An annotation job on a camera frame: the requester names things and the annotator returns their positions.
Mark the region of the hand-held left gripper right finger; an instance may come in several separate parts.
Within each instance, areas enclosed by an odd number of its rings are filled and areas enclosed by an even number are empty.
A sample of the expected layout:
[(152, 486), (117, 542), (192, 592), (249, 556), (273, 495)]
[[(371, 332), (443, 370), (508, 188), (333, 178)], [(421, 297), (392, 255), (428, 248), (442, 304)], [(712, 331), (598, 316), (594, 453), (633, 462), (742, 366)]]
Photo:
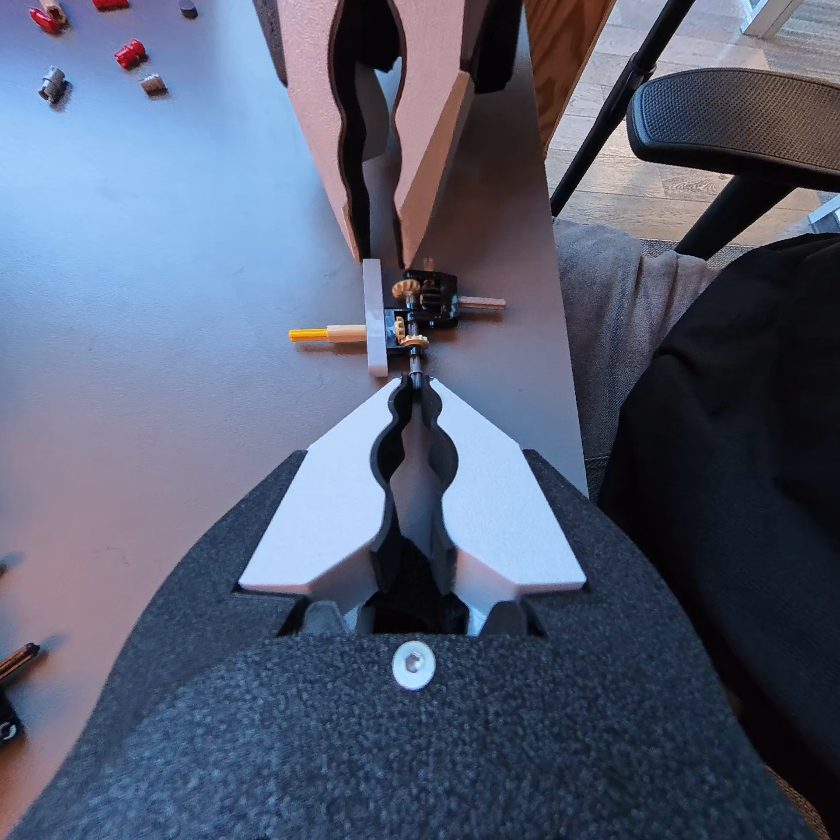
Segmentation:
[(519, 444), (440, 381), (424, 381), (429, 464), (443, 489), (430, 562), (477, 635), (499, 602), (580, 590), (586, 578)]

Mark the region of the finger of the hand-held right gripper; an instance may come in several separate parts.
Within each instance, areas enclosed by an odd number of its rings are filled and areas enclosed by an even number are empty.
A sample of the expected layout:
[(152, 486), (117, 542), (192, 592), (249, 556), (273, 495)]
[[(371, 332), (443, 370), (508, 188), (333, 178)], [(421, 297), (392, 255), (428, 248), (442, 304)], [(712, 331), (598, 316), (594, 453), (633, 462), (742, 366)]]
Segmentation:
[(334, 215), (357, 261), (371, 254), (366, 140), (356, 89), (360, 5), (279, 1), (287, 89)]
[(424, 239), (464, 100), (472, 95), (461, 69), (465, 2), (395, 1), (402, 27), (402, 81), (393, 112), (401, 152), (394, 192), (402, 264), (409, 268)]

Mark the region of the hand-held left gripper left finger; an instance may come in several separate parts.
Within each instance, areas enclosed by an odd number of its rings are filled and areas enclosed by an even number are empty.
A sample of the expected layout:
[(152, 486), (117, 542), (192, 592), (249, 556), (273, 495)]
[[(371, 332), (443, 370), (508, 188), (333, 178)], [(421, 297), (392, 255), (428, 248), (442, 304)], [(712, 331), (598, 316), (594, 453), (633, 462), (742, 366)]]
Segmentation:
[(402, 536), (391, 478), (405, 458), (410, 380), (392, 380), (307, 450), (239, 586), (306, 595), (342, 613), (388, 592)]

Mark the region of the small lego gear assembly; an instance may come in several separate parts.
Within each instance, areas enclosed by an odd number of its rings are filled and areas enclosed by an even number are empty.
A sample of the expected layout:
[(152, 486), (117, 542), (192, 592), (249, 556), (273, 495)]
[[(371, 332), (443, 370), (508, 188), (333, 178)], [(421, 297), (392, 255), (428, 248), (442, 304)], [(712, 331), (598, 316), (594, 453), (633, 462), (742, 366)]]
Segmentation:
[(362, 263), (364, 323), (333, 324), (318, 329), (293, 329), (288, 337), (294, 343), (363, 343), (369, 372), (376, 377), (389, 373), (391, 357), (405, 357), (413, 388), (422, 387), (424, 355), (429, 346), (427, 333), (455, 327), (466, 312), (503, 312), (507, 302), (501, 298), (464, 296), (457, 277), (436, 270), (425, 258), (421, 269), (407, 269), (392, 287), (393, 308), (385, 306), (382, 266), (378, 259)]

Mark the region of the white lego truck model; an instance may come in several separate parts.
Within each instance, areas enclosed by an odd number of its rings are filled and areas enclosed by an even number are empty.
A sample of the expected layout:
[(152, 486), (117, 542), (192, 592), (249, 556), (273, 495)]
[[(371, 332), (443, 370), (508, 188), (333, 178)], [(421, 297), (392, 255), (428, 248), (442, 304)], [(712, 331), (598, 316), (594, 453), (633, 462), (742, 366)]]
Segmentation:
[[(34, 659), (40, 651), (40, 646), (35, 643), (27, 643), (13, 654), (1, 661), (1, 682), (10, 677), (16, 671), (24, 667)], [(16, 713), (15, 708), (8, 700), (4, 688), (1, 688), (1, 747), (3, 748), (13, 740), (22, 736), (24, 726)]]

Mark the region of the wooden panel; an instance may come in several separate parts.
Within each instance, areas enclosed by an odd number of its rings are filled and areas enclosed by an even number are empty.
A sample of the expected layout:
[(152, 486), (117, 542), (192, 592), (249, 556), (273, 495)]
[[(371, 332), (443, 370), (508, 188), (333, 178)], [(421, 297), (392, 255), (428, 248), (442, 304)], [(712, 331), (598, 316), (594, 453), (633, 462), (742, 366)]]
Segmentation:
[(614, 1), (525, 1), (543, 154), (592, 55)]

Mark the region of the black tripod leg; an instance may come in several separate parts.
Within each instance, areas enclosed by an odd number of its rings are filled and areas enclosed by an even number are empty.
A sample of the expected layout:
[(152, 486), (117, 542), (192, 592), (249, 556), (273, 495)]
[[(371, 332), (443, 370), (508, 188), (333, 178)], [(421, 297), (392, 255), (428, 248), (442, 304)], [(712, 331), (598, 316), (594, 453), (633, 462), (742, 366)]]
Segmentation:
[(572, 163), (550, 199), (553, 217), (567, 204), (605, 142), (626, 115), (635, 91), (653, 76), (656, 62), (695, 1), (667, 1), (643, 44), (626, 63)]

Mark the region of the black office chair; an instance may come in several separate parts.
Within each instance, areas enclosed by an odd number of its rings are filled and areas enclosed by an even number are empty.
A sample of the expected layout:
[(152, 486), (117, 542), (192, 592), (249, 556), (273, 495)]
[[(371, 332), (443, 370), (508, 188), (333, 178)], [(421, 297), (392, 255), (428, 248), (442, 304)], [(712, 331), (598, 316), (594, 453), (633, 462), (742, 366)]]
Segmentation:
[(744, 68), (688, 70), (643, 84), (626, 115), (643, 161), (732, 180), (677, 244), (708, 259), (795, 188), (839, 190), (839, 87)]

